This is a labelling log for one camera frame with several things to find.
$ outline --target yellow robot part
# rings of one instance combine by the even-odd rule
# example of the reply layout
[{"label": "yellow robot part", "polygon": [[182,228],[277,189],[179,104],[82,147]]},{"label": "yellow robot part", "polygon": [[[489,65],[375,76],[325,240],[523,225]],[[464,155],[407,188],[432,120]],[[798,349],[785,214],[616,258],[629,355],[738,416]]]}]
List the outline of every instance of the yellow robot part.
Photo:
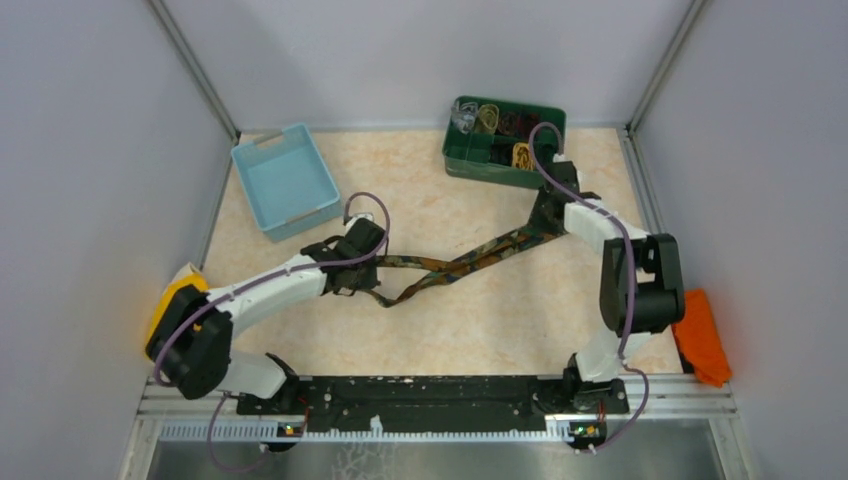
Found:
[{"label": "yellow robot part", "polygon": [[203,274],[200,273],[200,270],[198,270],[197,267],[191,263],[187,263],[183,268],[181,268],[174,276],[174,279],[171,280],[171,283],[168,284],[168,287],[165,288],[165,292],[162,294],[159,304],[156,305],[156,310],[153,311],[153,320],[150,322],[150,330],[148,330],[147,337],[144,341],[145,345],[147,345],[150,342],[150,338],[153,337],[153,332],[156,330],[159,322],[162,321],[162,316],[165,315],[165,309],[168,308],[168,305],[174,298],[174,294],[177,290],[185,287],[186,285],[194,285],[194,287],[201,292],[209,290],[209,284],[206,283],[206,278],[203,277]]}]

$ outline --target cable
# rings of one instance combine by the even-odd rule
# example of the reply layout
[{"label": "cable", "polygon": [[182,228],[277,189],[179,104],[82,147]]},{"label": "cable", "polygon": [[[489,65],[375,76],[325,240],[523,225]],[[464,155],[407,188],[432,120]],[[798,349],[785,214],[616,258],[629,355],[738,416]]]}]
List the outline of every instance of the cable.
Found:
[{"label": "cable", "polygon": [[621,332],[621,342],[618,344],[618,358],[619,360],[621,360],[621,366],[624,367],[626,371],[641,375],[642,381],[645,383],[645,394],[642,396],[642,402],[639,404],[639,407],[636,409],[635,412],[633,412],[633,416],[630,417],[630,419],[628,419],[627,422],[625,422],[625,424],[620,429],[613,433],[607,439],[606,442],[602,443],[601,445],[595,447],[592,450],[588,450],[592,453],[595,453],[596,451],[600,451],[606,448],[607,446],[611,445],[615,440],[617,440],[621,436],[622,433],[627,431],[633,425],[636,419],[639,418],[640,415],[642,415],[642,412],[645,411],[645,407],[648,404],[648,376],[645,375],[645,372],[643,372],[642,370],[628,366],[624,358],[624,348],[627,346],[627,340],[628,338],[630,338],[630,332],[633,329],[633,312],[636,307],[636,258],[633,254],[633,245],[630,243],[630,235],[627,232],[627,227],[621,222],[621,220],[616,218],[612,213],[610,213],[603,207],[587,202],[583,199],[583,197],[581,197],[575,192],[572,192],[564,185],[557,182],[553,177],[551,177],[548,172],[545,171],[544,168],[542,168],[542,164],[539,163],[539,159],[536,158],[536,152],[533,147],[533,140],[535,139],[536,134],[539,133],[539,130],[543,128],[549,128],[553,130],[554,134],[556,135],[557,153],[563,155],[565,152],[562,141],[562,133],[559,131],[556,125],[550,122],[539,123],[538,125],[533,127],[533,130],[530,131],[530,138],[527,140],[527,144],[530,149],[530,158],[533,159],[533,163],[536,165],[536,170],[538,170],[542,177],[544,177],[545,180],[548,181],[548,183],[553,185],[554,188],[566,194],[569,198],[579,203],[580,205],[590,208],[606,217],[607,220],[609,220],[610,223],[612,223],[615,228],[617,228],[619,232],[621,232],[621,237],[624,240],[624,256],[627,262],[627,309],[624,316],[624,329]]},{"label": "cable", "polygon": [[251,288],[259,286],[259,285],[261,285],[265,282],[274,280],[275,278],[279,278],[283,275],[288,276],[288,275],[291,275],[292,273],[301,272],[303,270],[309,270],[309,269],[312,269],[312,268],[346,267],[346,266],[349,266],[349,265],[356,265],[357,263],[365,262],[367,260],[370,260],[374,256],[376,256],[377,253],[380,251],[380,249],[383,248],[383,245],[387,245],[388,242],[389,242],[389,229],[391,228],[391,219],[389,218],[389,210],[388,210],[388,208],[386,208],[386,204],[383,203],[383,201],[380,200],[376,195],[374,195],[372,193],[368,193],[368,192],[356,192],[356,193],[354,193],[353,195],[350,196],[350,198],[347,201],[347,204],[345,204],[345,218],[348,217],[347,212],[348,212],[348,209],[350,207],[351,200],[353,200],[356,197],[363,197],[363,196],[374,200],[377,203],[377,205],[379,205],[380,209],[383,210],[383,216],[386,219],[386,228],[385,228],[385,232],[383,233],[383,238],[380,240],[380,243],[378,243],[377,246],[373,250],[366,253],[365,255],[362,255],[362,256],[357,257],[357,258],[352,258],[352,259],[349,259],[349,260],[329,260],[329,261],[325,261],[325,262],[316,262],[316,263],[308,263],[308,264],[304,264],[304,265],[295,265],[291,269],[276,270],[276,271],[273,271],[271,273],[268,273],[267,275],[263,275],[263,276],[255,279],[251,282],[248,282],[248,283],[234,289],[232,291],[232,293],[229,293],[227,295],[222,295],[222,296],[210,301],[209,303],[203,305],[202,307],[198,308],[194,313],[189,315],[189,317],[179,327],[177,327],[176,330],[174,330],[174,333],[172,333],[171,336],[168,337],[168,340],[165,341],[165,344],[162,345],[162,349],[159,350],[159,354],[156,355],[156,360],[155,360],[154,365],[153,365],[153,379],[156,381],[156,383],[158,385],[163,386],[163,387],[173,387],[174,386],[173,382],[170,382],[170,381],[166,382],[162,378],[162,364],[165,362],[165,357],[168,355],[168,352],[171,350],[171,348],[173,348],[174,343],[176,343],[176,341],[180,337],[180,335],[182,335],[183,332],[188,330],[188,328],[191,325],[193,325],[194,322],[196,322],[206,312],[208,312],[212,308],[216,307],[217,305],[220,305],[221,303],[223,303],[227,300],[234,300],[235,297],[243,294],[244,292],[250,290]]},{"label": "cable", "polygon": [[209,452],[209,459],[212,460],[212,464],[215,465],[216,468],[223,472],[227,473],[248,473],[256,470],[257,468],[265,465],[268,461],[268,450],[263,449],[262,454],[259,456],[259,459],[247,466],[244,467],[231,467],[229,465],[224,465],[218,460],[218,457],[215,456],[215,450],[213,448],[212,442],[212,428],[215,426],[215,420],[218,419],[218,415],[221,414],[221,408],[224,406],[224,402],[229,400],[230,398],[235,398],[230,392],[224,392],[224,396],[221,397],[221,401],[218,402],[218,406],[215,407],[215,411],[212,413],[212,419],[209,420],[209,428],[206,429],[206,450]]}]

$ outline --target green storage box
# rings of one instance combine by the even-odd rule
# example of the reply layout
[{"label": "green storage box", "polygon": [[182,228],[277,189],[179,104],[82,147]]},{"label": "green storage box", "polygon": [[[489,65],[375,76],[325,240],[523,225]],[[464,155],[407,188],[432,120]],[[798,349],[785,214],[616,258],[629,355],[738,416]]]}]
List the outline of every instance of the green storage box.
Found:
[{"label": "green storage box", "polygon": [[[491,98],[461,96],[456,99],[460,105],[474,102],[479,107],[483,105],[495,105],[498,107],[498,118],[512,115],[512,118],[528,119],[523,126],[533,124],[533,121],[550,122],[559,128],[565,135],[565,112],[558,108],[542,107],[522,103],[512,103]],[[525,134],[529,129],[516,128],[510,132],[505,128],[504,135],[500,128],[494,133],[478,133],[473,128],[469,133],[462,133],[452,121],[448,121],[448,130],[445,134],[445,143],[442,154],[445,156],[445,171],[452,177],[469,178],[482,182],[499,183],[502,185],[513,185],[524,188],[539,188],[544,184],[544,179],[535,169],[522,170],[512,166],[496,163],[492,158],[497,152],[510,149],[517,142],[526,142]],[[536,135],[534,151],[539,156],[539,161],[544,166],[550,163],[556,152],[556,135],[549,128],[543,129]]]}]

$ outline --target marble-pattern surface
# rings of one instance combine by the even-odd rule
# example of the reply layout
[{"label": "marble-pattern surface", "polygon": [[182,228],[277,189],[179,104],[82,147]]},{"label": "marble-pattern surface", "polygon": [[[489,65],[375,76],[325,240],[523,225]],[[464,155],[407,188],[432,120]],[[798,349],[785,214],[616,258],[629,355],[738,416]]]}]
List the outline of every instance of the marble-pattern surface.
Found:
[{"label": "marble-pattern surface", "polygon": [[[451,259],[522,225],[536,193],[449,177],[443,136],[314,135],[343,197],[366,190],[387,204],[391,253]],[[566,155],[586,174],[583,190],[640,224],[615,130],[568,131]],[[382,221],[368,199],[356,200],[352,211],[374,212]],[[212,286],[234,283],[339,233],[340,219],[271,243],[256,227],[233,168],[204,272]],[[396,296],[422,274],[381,269],[380,291]],[[566,235],[390,309],[365,294],[309,300],[254,326],[235,344],[273,352],[312,375],[556,374],[602,328],[599,282],[600,257]],[[671,332],[653,338],[631,364],[649,373],[680,372]]]}]

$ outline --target green tray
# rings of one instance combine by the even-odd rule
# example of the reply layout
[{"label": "green tray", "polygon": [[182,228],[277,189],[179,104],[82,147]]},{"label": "green tray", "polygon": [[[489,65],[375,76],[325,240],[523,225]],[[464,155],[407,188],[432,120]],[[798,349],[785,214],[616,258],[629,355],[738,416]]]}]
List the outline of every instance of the green tray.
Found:
[{"label": "green tray", "polygon": [[[495,100],[483,97],[461,96],[457,98],[460,104],[476,102],[478,106],[485,104],[497,105],[499,115],[506,112],[515,112],[519,115],[535,113],[539,115],[540,122],[551,122],[565,135],[565,112],[558,108],[528,105],[524,103],[512,103],[503,100]],[[546,128],[536,135],[534,150],[552,151],[556,148],[556,135]],[[452,177],[468,178],[481,182],[499,183],[524,188],[539,188],[544,184],[544,179],[535,170],[522,170],[510,166],[490,162],[492,145],[510,144],[515,142],[526,142],[526,138],[507,137],[486,133],[462,133],[448,120],[448,130],[445,134],[445,143],[442,146],[442,154],[445,156],[445,171]],[[544,166],[550,163],[553,155],[543,156],[539,161]]]}]

